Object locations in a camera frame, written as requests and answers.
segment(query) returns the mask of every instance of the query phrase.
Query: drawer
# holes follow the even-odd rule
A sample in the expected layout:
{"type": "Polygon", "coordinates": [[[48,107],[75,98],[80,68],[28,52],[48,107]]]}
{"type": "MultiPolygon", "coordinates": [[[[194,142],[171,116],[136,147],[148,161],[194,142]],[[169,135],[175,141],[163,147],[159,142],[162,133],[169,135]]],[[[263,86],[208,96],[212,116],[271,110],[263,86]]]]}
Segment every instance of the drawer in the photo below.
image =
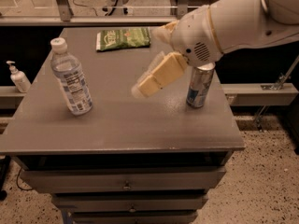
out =
{"type": "Polygon", "coordinates": [[[18,156],[32,171],[221,166],[229,151],[18,156]]]}
{"type": "Polygon", "coordinates": [[[196,190],[94,193],[52,198],[57,208],[71,213],[196,210],[201,209],[206,201],[207,195],[196,190]]]}
{"type": "Polygon", "coordinates": [[[145,212],[138,214],[100,213],[73,214],[76,224],[187,224],[197,218],[196,211],[145,212]]]}
{"type": "Polygon", "coordinates": [[[182,167],[91,171],[25,171],[27,184],[40,193],[213,189],[224,167],[182,167]]]}

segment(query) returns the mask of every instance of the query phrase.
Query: tabletop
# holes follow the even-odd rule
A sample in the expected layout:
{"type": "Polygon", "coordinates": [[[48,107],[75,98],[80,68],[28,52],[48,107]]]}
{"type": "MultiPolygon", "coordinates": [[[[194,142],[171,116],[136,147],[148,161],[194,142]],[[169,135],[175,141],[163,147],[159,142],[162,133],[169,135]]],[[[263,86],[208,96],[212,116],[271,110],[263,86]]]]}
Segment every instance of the tabletop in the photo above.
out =
{"type": "Polygon", "coordinates": [[[7,155],[226,151],[244,142],[215,74],[206,103],[186,104],[191,68],[155,95],[136,99],[131,88],[152,59],[171,48],[151,38],[149,48],[96,52],[105,28],[64,28],[68,50],[82,63],[93,108],[82,116],[67,109],[50,69],[50,56],[0,136],[7,155]]]}

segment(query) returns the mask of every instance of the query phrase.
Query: can lid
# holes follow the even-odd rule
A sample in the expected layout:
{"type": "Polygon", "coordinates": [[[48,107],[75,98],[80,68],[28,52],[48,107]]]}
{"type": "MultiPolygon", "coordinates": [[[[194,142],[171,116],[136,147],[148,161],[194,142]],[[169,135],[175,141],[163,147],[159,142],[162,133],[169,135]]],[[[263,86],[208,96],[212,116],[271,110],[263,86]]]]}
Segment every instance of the can lid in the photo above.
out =
{"type": "Polygon", "coordinates": [[[67,44],[61,37],[54,38],[50,41],[52,49],[55,53],[62,54],[67,52],[67,44]]]}
{"type": "Polygon", "coordinates": [[[203,71],[210,71],[210,70],[213,70],[215,68],[215,64],[214,63],[208,63],[208,64],[205,64],[205,65],[202,65],[202,66],[198,66],[197,68],[200,69],[200,70],[203,70],[203,71]]]}

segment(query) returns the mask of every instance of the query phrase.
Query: water bottle cap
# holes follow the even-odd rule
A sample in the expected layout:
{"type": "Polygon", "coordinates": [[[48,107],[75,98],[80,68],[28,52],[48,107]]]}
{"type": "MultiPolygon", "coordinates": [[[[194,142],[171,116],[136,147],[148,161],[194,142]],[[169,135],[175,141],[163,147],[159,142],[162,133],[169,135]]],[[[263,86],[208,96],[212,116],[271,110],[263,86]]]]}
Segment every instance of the water bottle cap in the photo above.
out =
{"type": "Polygon", "coordinates": [[[67,44],[66,44],[65,40],[61,37],[52,39],[50,41],[50,44],[52,46],[52,50],[55,53],[62,54],[62,53],[67,52],[67,44]]]}

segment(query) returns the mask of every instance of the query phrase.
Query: green snack bag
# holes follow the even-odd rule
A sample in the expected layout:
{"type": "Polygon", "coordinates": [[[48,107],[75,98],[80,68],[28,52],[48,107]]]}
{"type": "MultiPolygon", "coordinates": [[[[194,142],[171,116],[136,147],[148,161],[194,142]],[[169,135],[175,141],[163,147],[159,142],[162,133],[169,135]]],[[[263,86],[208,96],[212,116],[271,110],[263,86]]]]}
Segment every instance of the green snack bag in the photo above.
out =
{"type": "Polygon", "coordinates": [[[137,27],[103,30],[96,37],[96,51],[133,49],[150,46],[150,29],[137,27]]]}

